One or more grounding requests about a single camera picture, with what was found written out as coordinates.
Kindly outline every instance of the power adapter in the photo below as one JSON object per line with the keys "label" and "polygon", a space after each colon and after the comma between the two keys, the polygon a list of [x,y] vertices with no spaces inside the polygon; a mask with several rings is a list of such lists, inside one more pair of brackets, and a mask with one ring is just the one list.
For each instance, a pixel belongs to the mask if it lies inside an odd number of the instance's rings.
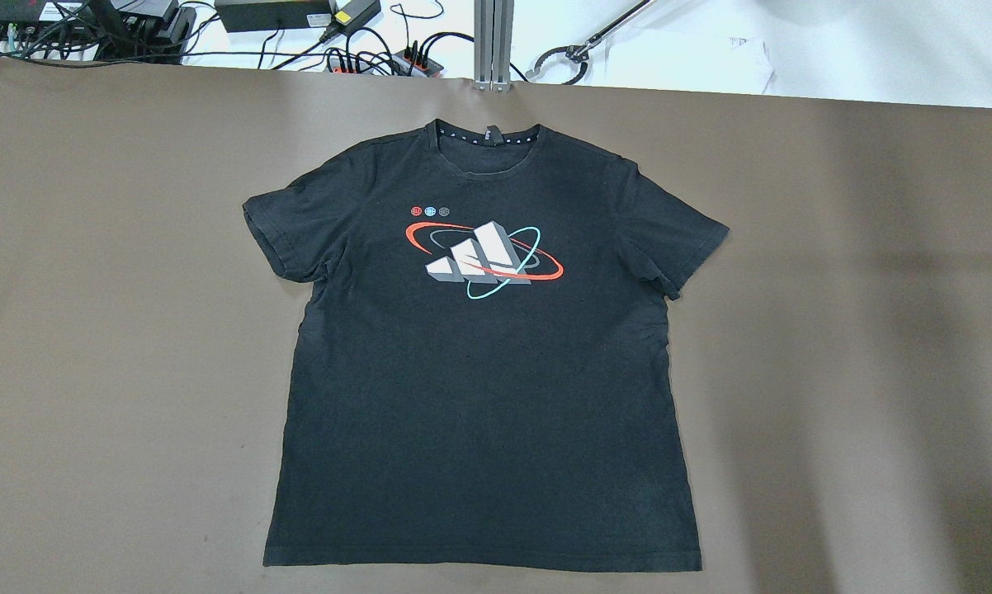
{"label": "power adapter", "polygon": [[380,10],[382,4],[379,4],[379,0],[351,0],[340,11],[334,13],[334,22],[342,27],[342,34],[349,37],[357,33],[369,20],[374,19]]}
{"label": "power adapter", "polygon": [[328,0],[216,0],[214,7],[229,33],[323,29],[331,24]]}

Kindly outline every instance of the power strip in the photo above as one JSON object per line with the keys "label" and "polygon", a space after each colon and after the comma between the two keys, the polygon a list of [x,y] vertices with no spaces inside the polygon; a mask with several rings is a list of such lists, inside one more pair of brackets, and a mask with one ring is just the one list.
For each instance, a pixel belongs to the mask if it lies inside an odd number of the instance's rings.
{"label": "power strip", "polygon": [[421,76],[421,78],[433,78],[433,76],[441,74],[441,71],[444,70],[443,65],[437,64],[436,60],[429,60],[426,68],[413,63],[413,61],[409,61],[404,57],[404,49],[394,54],[394,62],[400,65],[402,70],[409,71],[412,76]]}

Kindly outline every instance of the metal pole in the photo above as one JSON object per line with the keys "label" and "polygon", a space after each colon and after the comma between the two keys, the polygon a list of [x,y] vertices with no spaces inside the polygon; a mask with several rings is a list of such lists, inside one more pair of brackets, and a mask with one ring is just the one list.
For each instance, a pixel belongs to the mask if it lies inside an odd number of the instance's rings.
{"label": "metal pole", "polygon": [[514,0],[474,0],[474,86],[511,90]]}
{"label": "metal pole", "polygon": [[488,91],[493,74],[493,0],[474,0],[474,86]]}
{"label": "metal pole", "polygon": [[492,90],[511,90],[511,29],[514,24],[514,0],[495,0],[493,16],[493,83]]}

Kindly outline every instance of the short sleeve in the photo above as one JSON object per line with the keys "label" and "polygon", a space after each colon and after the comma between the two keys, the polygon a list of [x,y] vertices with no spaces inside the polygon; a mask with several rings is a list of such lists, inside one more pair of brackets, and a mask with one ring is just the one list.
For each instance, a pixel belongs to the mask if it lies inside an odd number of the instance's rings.
{"label": "short sleeve", "polygon": [[342,153],[287,188],[243,203],[250,233],[278,276],[317,281],[337,263],[361,203],[363,167],[357,161]]}
{"label": "short sleeve", "polygon": [[670,195],[628,159],[618,159],[610,176],[618,255],[639,281],[677,299],[729,229]]}

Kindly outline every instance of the cable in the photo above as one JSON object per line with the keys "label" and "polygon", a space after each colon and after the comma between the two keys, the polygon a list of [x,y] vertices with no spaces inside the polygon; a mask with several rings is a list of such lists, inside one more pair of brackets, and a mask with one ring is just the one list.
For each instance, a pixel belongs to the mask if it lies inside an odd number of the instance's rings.
{"label": "cable", "polygon": [[184,0],[180,3],[182,7],[186,7],[189,4],[199,4],[201,7],[208,7],[211,11],[217,12],[217,7],[214,7],[214,5],[209,2],[202,2],[201,0]]}
{"label": "cable", "polygon": [[142,46],[142,48],[143,49],[146,49],[146,50],[165,50],[165,49],[166,50],[169,50],[169,49],[172,49],[172,48],[177,48],[177,46],[185,45],[191,38],[195,37],[196,40],[195,40],[194,44],[191,45],[191,48],[189,49],[189,52],[191,52],[191,50],[195,49],[195,45],[197,45],[197,42],[198,42],[198,36],[202,34],[202,31],[204,31],[206,29],[206,27],[210,25],[210,23],[216,22],[219,19],[220,19],[220,16],[217,16],[216,14],[213,15],[213,16],[210,16],[209,19],[206,19],[202,23],[199,23],[199,26],[196,27],[196,29],[194,31],[192,31],[190,34],[187,34],[186,36],[184,36],[182,38],[182,40],[172,41],[172,42],[169,42],[169,44],[145,44],[145,45],[139,45],[140,44],[140,38],[139,37],[123,37],[121,35],[113,35],[113,34],[110,34],[110,33],[105,33],[104,34],[104,37],[105,38],[110,38],[110,39],[116,39],[116,40],[120,39],[120,40],[123,40],[123,41],[133,42],[133,44],[137,44],[138,45],[138,52],[139,52],[140,46]]}
{"label": "cable", "polygon": [[[382,54],[383,53],[386,53],[386,57],[385,58],[382,57]],[[397,64],[394,61],[394,57],[391,56],[390,53],[388,53],[388,52],[382,52],[382,53],[379,53],[379,54],[375,54],[375,53],[372,53],[372,52],[357,52],[357,56],[364,57],[365,54],[367,54],[369,56],[372,56],[372,57],[371,57],[371,59],[365,58],[365,61],[367,61],[368,67],[367,68],[364,68],[364,70],[362,70],[360,72],[357,72],[357,74],[364,74],[364,72],[367,72],[369,70],[372,70],[373,68],[376,71],[378,71],[380,74],[383,74],[383,75],[386,75],[386,76],[400,76],[400,75],[403,74],[401,72],[401,64]],[[390,67],[390,71],[389,72],[386,72],[386,71],[382,70],[382,68],[380,68],[380,67],[382,67],[382,65],[387,65],[387,67]]]}
{"label": "cable", "polygon": [[265,38],[265,41],[262,41],[262,53],[261,53],[261,55],[259,55],[257,57],[257,70],[262,70],[262,61],[265,60],[265,48],[266,48],[266,45],[269,45],[269,41],[273,41],[273,39],[275,39],[275,37],[277,37],[277,35],[280,35],[280,31],[282,31],[282,30],[284,30],[284,29],[282,29],[282,27],[280,27],[280,29],[274,30],[272,32],[272,35],[266,37]]}
{"label": "cable", "polygon": [[421,20],[436,19],[440,15],[444,14],[444,4],[442,4],[440,0],[433,0],[433,3],[437,4],[437,7],[440,8],[440,11],[436,15],[409,15],[407,14],[407,12],[404,11],[404,4],[400,2],[398,2],[397,4],[390,5],[390,12],[393,12],[395,15],[399,17],[402,16],[406,19],[421,19]]}
{"label": "cable", "polygon": [[338,26],[335,26],[334,24],[329,24],[329,26],[327,26],[327,29],[324,31],[324,33],[319,37],[319,41],[316,41],[315,44],[313,45],[309,45],[309,48],[305,49],[304,52],[297,54],[295,57],[281,61],[281,63],[275,65],[275,67],[272,70],[280,70],[280,68],[284,68],[285,65],[291,64],[293,63],[293,61],[296,61],[297,59],[304,57],[306,54],[311,52],[311,50],[315,50],[316,48],[319,48],[321,45],[327,44],[327,42],[330,41],[331,38],[333,38],[337,34],[338,34]]}
{"label": "cable", "polygon": [[394,55],[393,52],[390,52],[390,46],[386,44],[386,40],[383,39],[382,36],[380,36],[378,33],[376,33],[376,31],[374,29],[371,29],[371,27],[369,27],[369,26],[362,26],[362,27],[360,27],[360,29],[357,29],[356,31],[353,31],[348,36],[346,36],[346,53],[349,53],[349,40],[352,39],[353,38],[353,35],[355,35],[358,31],[368,31],[368,33],[371,33],[372,35],[375,35],[375,37],[378,37],[379,38],[379,42],[382,42],[382,46],[383,46],[383,48],[386,49],[386,53],[387,54],[390,54],[390,56],[393,56]]}
{"label": "cable", "polygon": [[405,48],[412,44],[412,34],[409,33],[409,19],[431,20],[444,14],[444,4],[440,3],[440,0],[433,0],[433,2],[440,8],[440,11],[436,15],[409,15],[404,11],[404,4],[398,2],[397,4],[390,5],[390,12],[393,12],[395,15],[401,16],[401,18],[404,19]]}
{"label": "cable", "polygon": [[[435,33],[429,36],[427,39],[424,39],[422,45],[419,46],[419,52],[423,58],[422,64],[424,68],[427,67],[427,65],[429,64],[429,53],[431,53],[431,50],[433,49],[433,44],[436,44],[436,42],[446,37],[457,37],[459,39],[465,39],[466,41],[472,42],[472,44],[474,42],[474,37],[467,35],[466,33],[458,33],[458,31],[440,31],[440,33]],[[526,78],[526,75],[522,74],[522,71],[518,70],[518,67],[516,67],[514,63],[511,63],[511,69],[518,76],[520,76],[522,80],[525,80],[525,82],[529,82],[529,78]]]}
{"label": "cable", "polygon": [[529,83],[529,79],[526,78],[526,75],[525,74],[522,74],[522,71],[518,70],[518,67],[516,67],[516,65],[514,65],[514,63],[510,63],[510,64],[511,64],[511,70],[514,71],[514,72],[516,72],[518,74],[518,76],[520,76],[520,78],[522,78],[522,80],[525,80],[526,83]]}
{"label": "cable", "polygon": [[316,68],[319,65],[322,65],[322,67],[327,68],[328,65],[329,65],[328,64],[328,61],[327,61],[327,58],[330,57],[330,53],[329,52],[341,52],[341,50],[338,49],[338,48],[329,48],[329,49],[326,49],[326,50],[324,49],[324,52],[322,54],[315,54],[314,56],[312,56],[312,57],[322,57],[322,58],[324,58],[324,61],[319,61],[316,64],[309,64],[309,65],[307,65],[307,67],[299,68],[299,70],[297,70],[297,72],[304,72],[304,71],[307,71],[307,70],[312,70],[312,68]]}
{"label": "cable", "polygon": [[[194,57],[194,56],[256,56],[257,52],[195,52],[195,53],[182,53],[182,54],[148,54],[141,56],[130,56],[127,58],[116,58],[114,60],[100,61],[100,63],[93,64],[60,64],[51,63],[50,61],[39,60],[37,58],[20,56],[14,53],[2,52],[0,53],[0,58],[11,58],[13,60],[24,61],[24,63],[37,64],[37,65],[48,65],[52,68],[102,68],[105,65],[113,64],[142,64],[142,59],[148,58],[184,58],[184,57]],[[299,58],[313,58],[323,56],[324,54],[290,54],[285,52],[268,52],[270,56],[293,56],[295,59]]]}
{"label": "cable", "polygon": [[[48,24],[48,26],[45,26],[45,28],[42,31],[39,31],[39,33],[37,33],[37,38],[35,39],[35,42],[33,42],[33,45],[29,45],[28,48],[21,50],[21,53],[24,56],[29,57],[31,56],[31,54],[37,52],[37,50],[42,49],[43,42],[46,42],[48,38],[50,38],[53,34],[57,34],[57,33],[62,34],[63,31],[66,31],[66,26],[68,26],[68,24],[71,24],[75,21],[82,23],[82,26],[85,27],[86,31],[88,31],[89,27],[93,27],[92,24],[78,18],[78,13],[81,11],[85,11],[86,8],[88,8],[87,4],[82,3],[81,7],[77,7],[77,8],[66,8],[63,7],[63,5],[61,4],[54,4],[54,6],[59,11],[59,14],[62,15],[62,18]],[[50,52],[50,50],[54,50],[54,46],[52,46],[52,44],[50,44],[50,46],[48,46],[48,48],[45,49],[46,56],[48,55],[48,52]]]}

